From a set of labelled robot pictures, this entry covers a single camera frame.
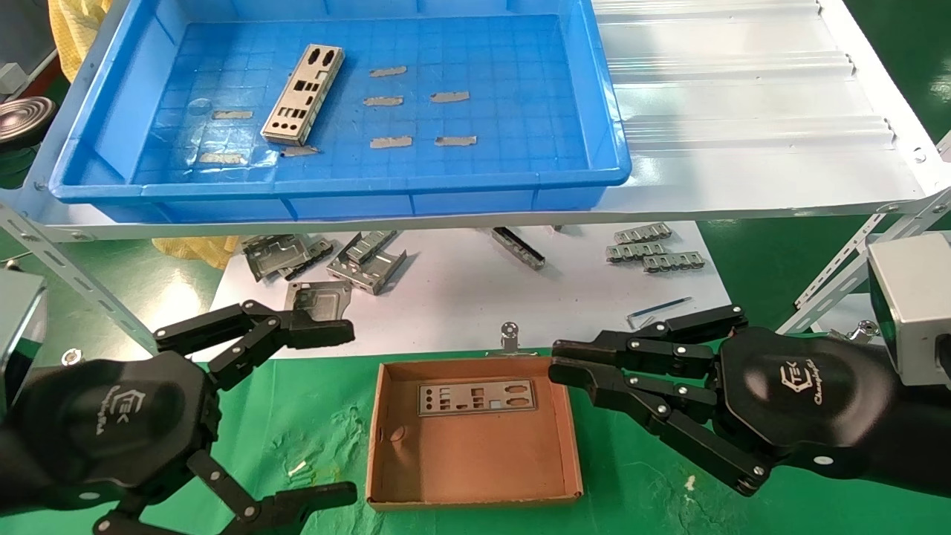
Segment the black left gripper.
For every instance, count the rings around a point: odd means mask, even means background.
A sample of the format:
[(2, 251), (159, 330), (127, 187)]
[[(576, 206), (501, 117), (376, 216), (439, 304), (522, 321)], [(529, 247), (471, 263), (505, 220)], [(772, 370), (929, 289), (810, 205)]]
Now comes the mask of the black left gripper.
[(194, 475), (233, 513), (221, 534), (299, 534), (313, 513), (357, 501), (350, 481), (253, 500), (210, 456), (220, 420), (210, 377), (173, 353), (35, 372), (11, 407), (11, 510), (121, 500), (94, 534), (176, 534), (140, 515)]

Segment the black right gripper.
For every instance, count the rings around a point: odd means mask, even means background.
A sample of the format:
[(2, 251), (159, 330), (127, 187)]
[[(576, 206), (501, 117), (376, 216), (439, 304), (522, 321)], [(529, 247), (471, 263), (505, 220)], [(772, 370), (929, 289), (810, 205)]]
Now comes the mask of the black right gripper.
[[(760, 490), (770, 465), (869, 477), (869, 442), (896, 396), (883, 348), (746, 327), (744, 309), (726, 305), (631, 333), (601, 331), (592, 342), (557, 340), (549, 379), (583, 389), (598, 409), (628, 415), (743, 496)], [(715, 358), (707, 343), (734, 331), (719, 349), (722, 400), (714, 389), (622, 372), (704, 378)]]

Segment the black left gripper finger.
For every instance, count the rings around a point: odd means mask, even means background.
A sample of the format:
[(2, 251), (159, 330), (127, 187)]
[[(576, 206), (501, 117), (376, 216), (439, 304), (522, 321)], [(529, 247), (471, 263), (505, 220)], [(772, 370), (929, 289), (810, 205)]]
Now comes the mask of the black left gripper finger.
[(227, 392), (281, 348), (333, 348), (354, 341), (348, 320), (316, 321), (306, 311), (275, 311), (254, 300), (214, 309), (154, 332), (160, 351), (188, 356), (228, 342), (208, 363), (207, 375)]

